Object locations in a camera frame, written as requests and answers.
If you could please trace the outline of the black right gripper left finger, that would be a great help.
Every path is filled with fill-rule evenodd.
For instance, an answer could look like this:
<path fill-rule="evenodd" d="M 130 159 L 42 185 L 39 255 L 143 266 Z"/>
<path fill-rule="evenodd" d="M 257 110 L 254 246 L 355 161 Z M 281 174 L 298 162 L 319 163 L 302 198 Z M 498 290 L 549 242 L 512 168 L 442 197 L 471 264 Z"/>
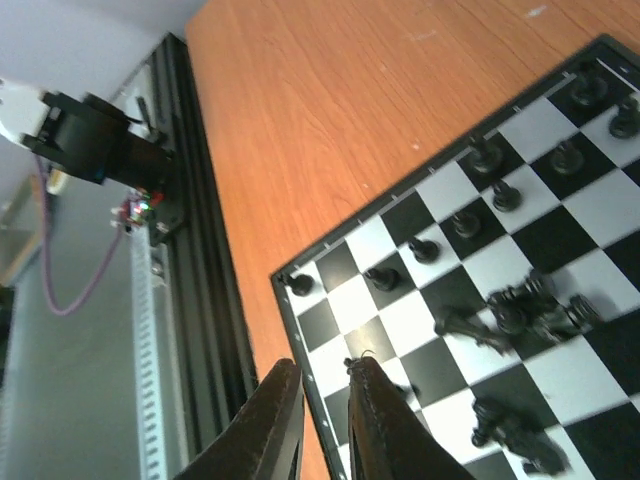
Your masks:
<path fill-rule="evenodd" d="M 176 478 L 298 479 L 303 439 L 301 369 L 281 358 L 224 432 Z"/>

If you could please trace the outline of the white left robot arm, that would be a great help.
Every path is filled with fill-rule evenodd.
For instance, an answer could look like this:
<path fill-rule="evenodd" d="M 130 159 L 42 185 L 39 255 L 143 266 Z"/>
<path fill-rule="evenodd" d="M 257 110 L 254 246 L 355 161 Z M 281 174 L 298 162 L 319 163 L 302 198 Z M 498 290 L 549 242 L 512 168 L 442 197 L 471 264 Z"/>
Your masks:
<path fill-rule="evenodd" d="M 137 104 L 140 119 L 90 93 L 77 100 L 3 78 L 1 135 L 70 176 L 154 192 L 166 182 L 171 159 L 161 146 L 161 132 L 151 128 L 146 139 L 131 130 L 151 127 L 145 100 L 139 97 Z"/>

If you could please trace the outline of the black and white chessboard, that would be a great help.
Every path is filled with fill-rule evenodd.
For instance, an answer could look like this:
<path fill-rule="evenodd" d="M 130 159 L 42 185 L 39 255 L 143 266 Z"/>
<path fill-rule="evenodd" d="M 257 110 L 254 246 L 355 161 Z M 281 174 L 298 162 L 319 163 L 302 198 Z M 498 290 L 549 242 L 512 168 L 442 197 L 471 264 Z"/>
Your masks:
<path fill-rule="evenodd" d="M 592 108 L 570 97 L 581 72 L 598 72 L 608 83 Z M 608 129 L 628 96 L 639 99 L 639 56 L 601 35 L 273 274 L 332 478 L 351 477 L 344 360 L 365 354 L 478 479 L 525 477 L 506 448 L 472 445 L 472 403 L 484 396 L 520 411 L 560 449 L 565 478 L 638 477 L 639 140 L 616 139 Z M 473 135 L 501 149 L 495 172 L 471 168 Z M 564 140 L 585 160 L 570 176 L 550 164 Z M 499 181 L 521 192 L 518 209 L 493 206 Z M 461 211 L 481 221 L 471 239 L 454 230 Z M 439 244 L 436 262 L 414 259 L 414 237 Z M 372 267 L 396 269 L 397 286 L 377 290 L 364 277 Z M 560 344 L 526 334 L 503 355 L 434 332 L 448 308 L 494 328 L 487 297 L 532 269 L 550 277 L 559 303 L 582 294 L 603 322 Z M 307 296 L 278 281 L 302 273 L 314 279 Z"/>

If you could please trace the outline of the black pawn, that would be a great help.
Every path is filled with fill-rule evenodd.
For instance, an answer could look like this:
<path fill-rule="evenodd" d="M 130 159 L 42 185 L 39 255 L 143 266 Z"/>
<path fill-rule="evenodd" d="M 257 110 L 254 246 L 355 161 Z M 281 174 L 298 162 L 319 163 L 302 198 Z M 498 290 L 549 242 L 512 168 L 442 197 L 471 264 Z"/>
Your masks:
<path fill-rule="evenodd" d="M 550 157 L 552 169 L 565 176 L 578 173 L 584 165 L 584 156 L 569 140 L 560 142 Z"/>
<path fill-rule="evenodd" d="M 504 181 L 496 182 L 493 186 L 493 206 L 500 212 L 511 212 L 518 209 L 522 202 L 521 192 Z"/>
<path fill-rule="evenodd" d="M 471 239 L 481 231 L 481 221 L 473 212 L 461 211 L 453 215 L 452 223 L 456 234 Z"/>
<path fill-rule="evenodd" d="M 420 240 L 414 237 L 408 242 L 408 247 L 414 259 L 421 264 L 434 263 L 440 256 L 440 246 L 432 240 Z"/>
<path fill-rule="evenodd" d="M 398 284 L 400 276 L 396 269 L 390 267 L 372 267 L 364 272 L 364 277 L 379 291 L 392 291 Z"/>

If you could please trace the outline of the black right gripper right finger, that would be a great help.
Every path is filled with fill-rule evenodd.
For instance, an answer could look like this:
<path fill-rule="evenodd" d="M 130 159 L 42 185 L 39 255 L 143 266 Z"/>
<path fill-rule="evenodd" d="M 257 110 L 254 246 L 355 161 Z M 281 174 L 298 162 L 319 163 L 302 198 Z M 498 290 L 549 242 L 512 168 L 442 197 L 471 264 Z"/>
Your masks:
<path fill-rule="evenodd" d="M 348 436 L 354 479 L 470 479 L 431 436 L 371 356 L 347 358 Z"/>

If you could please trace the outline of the black corner rook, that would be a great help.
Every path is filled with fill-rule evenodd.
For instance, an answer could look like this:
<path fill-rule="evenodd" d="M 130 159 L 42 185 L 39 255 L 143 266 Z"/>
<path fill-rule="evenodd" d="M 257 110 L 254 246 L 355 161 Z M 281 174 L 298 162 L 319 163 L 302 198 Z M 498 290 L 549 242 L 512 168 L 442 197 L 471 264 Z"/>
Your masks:
<path fill-rule="evenodd" d="M 278 281 L 289 287 L 291 292 L 298 297 L 307 296 L 314 286 L 314 279 L 308 274 L 282 274 L 278 277 Z"/>

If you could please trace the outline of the black pawn chess piece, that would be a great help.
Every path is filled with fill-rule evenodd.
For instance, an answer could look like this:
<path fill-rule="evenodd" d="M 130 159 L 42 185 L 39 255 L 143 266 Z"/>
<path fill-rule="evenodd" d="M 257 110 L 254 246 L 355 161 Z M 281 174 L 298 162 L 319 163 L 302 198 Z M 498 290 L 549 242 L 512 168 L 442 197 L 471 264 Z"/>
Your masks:
<path fill-rule="evenodd" d="M 617 105 L 617 111 L 609 121 L 608 129 L 612 137 L 627 140 L 639 133 L 639 102 L 628 96 Z"/>

